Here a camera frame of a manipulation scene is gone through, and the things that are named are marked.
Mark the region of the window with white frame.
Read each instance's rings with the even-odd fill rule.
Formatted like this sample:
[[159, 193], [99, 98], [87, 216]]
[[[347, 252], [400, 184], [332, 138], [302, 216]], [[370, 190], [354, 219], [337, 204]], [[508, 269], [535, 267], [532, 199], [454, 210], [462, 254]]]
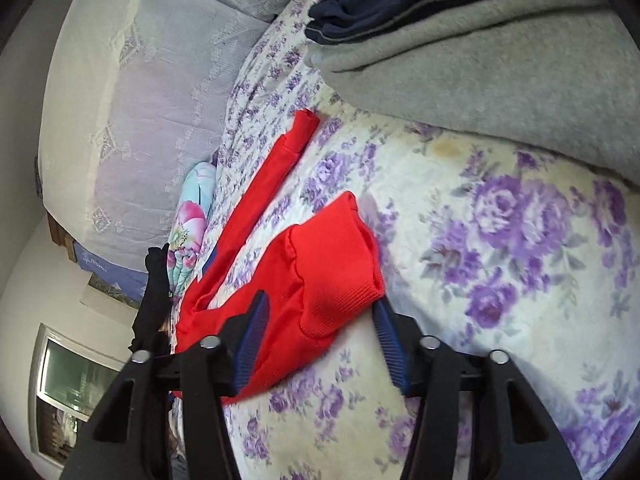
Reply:
[[40, 325], [29, 375], [32, 452], [63, 469], [122, 362]]

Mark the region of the purple floral bedspread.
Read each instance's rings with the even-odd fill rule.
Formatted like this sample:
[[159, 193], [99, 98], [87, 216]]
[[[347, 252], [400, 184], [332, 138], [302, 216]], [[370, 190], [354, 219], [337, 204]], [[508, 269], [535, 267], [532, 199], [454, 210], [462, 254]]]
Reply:
[[[514, 356], [582, 478], [603, 478], [639, 423], [639, 194], [542, 151], [344, 103], [303, 61], [311, 3], [291, 0], [241, 68], [196, 270], [293, 113], [322, 123], [210, 306], [273, 237], [350, 191], [394, 308], [451, 348]], [[418, 406], [390, 382], [367, 312], [226, 419], [242, 479], [399, 479]]]

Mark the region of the black garment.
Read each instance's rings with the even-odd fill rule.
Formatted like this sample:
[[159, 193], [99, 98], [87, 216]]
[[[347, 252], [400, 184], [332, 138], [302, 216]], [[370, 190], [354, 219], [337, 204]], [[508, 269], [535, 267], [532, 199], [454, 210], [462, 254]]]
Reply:
[[129, 350], [152, 350], [154, 339], [168, 319], [171, 310], [169, 280], [167, 274], [168, 244], [150, 247], [144, 263], [148, 281], [134, 322]]

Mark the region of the red track pants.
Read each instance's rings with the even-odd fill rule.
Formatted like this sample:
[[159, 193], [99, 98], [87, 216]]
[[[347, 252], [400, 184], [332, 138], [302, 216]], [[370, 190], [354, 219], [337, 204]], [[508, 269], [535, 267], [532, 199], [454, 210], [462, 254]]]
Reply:
[[269, 321], [241, 398], [268, 390], [320, 358], [342, 328], [384, 296], [375, 237], [360, 219], [355, 196], [344, 192], [306, 222], [278, 234], [250, 281], [221, 307], [209, 305], [318, 125], [313, 112], [296, 110], [291, 129], [273, 144], [224, 225], [202, 275], [181, 300], [179, 352], [245, 313], [256, 292], [268, 297]]

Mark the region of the grey folded garment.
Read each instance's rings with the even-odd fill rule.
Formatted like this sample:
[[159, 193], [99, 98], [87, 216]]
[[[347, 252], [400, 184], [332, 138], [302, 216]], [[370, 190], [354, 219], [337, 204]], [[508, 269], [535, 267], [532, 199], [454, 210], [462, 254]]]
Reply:
[[638, 180], [639, 50], [605, 0], [483, 0], [306, 61], [360, 110]]

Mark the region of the white lace headboard cover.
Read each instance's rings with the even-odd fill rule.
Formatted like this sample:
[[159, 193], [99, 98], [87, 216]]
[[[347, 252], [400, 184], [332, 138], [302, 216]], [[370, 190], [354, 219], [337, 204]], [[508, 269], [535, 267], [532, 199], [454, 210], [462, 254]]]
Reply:
[[43, 203], [89, 252], [141, 270], [236, 77], [290, 0], [73, 0], [44, 92]]

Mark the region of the turquoise pink floral quilt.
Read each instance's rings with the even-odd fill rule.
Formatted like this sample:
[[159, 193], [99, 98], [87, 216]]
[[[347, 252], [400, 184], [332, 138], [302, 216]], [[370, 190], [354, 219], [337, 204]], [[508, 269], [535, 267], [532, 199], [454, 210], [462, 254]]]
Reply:
[[167, 275], [171, 296], [180, 297], [203, 243], [214, 202], [216, 166], [199, 162], [183, 181], [167, 249]]

